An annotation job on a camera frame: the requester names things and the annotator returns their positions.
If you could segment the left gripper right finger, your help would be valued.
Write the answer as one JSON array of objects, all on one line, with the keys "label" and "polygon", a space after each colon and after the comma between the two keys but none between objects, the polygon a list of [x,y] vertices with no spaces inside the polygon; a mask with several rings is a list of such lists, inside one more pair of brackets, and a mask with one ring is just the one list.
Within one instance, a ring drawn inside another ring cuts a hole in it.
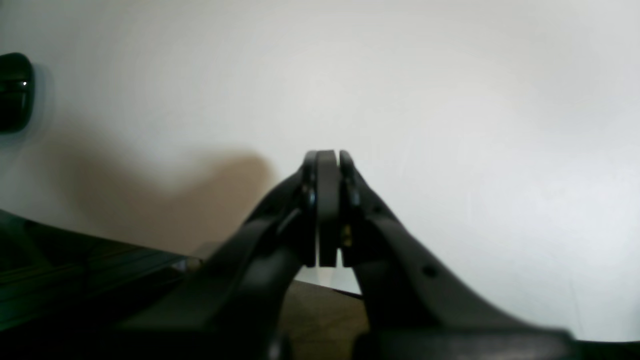
[{"label": "left gripper right finger", "polygon": [[487,301],[401,223],[349,153],[316,155],[316,264],[352,269],[369,331],[355,360],[637,360],[639,343],[578,341]]}]

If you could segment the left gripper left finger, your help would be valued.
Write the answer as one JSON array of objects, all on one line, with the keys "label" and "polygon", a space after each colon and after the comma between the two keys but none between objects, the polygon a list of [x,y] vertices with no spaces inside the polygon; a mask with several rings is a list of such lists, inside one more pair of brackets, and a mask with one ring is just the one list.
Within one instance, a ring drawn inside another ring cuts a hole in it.
[{"label": "left gripper left finger", "polygon": [[194,275],[100,338],[102,360],[291,360],[286,292],[316,264],[317,152]]}]

